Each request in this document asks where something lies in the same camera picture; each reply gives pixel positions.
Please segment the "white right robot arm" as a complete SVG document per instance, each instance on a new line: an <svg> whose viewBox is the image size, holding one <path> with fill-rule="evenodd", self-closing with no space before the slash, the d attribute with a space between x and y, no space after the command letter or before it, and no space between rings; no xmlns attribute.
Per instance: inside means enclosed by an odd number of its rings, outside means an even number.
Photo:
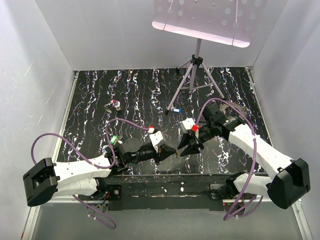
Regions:
<svg viewBox="0 0 320 240"><path fill-rule="evenodd" d="M178 149L181 156L199 154L204 143L221 137L252 157L267 176L239 172L216 190L218 196L237 199L243 193L268 197L281 209L287 209L311 189L309 165L302 158L292 159L253 135L243 117L226 116L216 103L208 104L203 112L206 124L199 126L192 118L181 121L183 131Z"/></svg>

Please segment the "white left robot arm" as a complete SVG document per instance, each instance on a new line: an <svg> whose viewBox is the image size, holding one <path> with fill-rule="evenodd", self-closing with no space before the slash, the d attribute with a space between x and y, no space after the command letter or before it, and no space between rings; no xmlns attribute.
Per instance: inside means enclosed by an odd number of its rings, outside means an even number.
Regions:
<svg viewBox="0 0 320 240"><path fill-rule="evenodd" d="M131 137L89 161L53 162L50 157L44 158L22 177L27 205L36 207L52 198L70 195L101 200L108 192L102 178L120 175L139 162L154 160L159 164L176 152L159 137L144 145Z"/></svg>

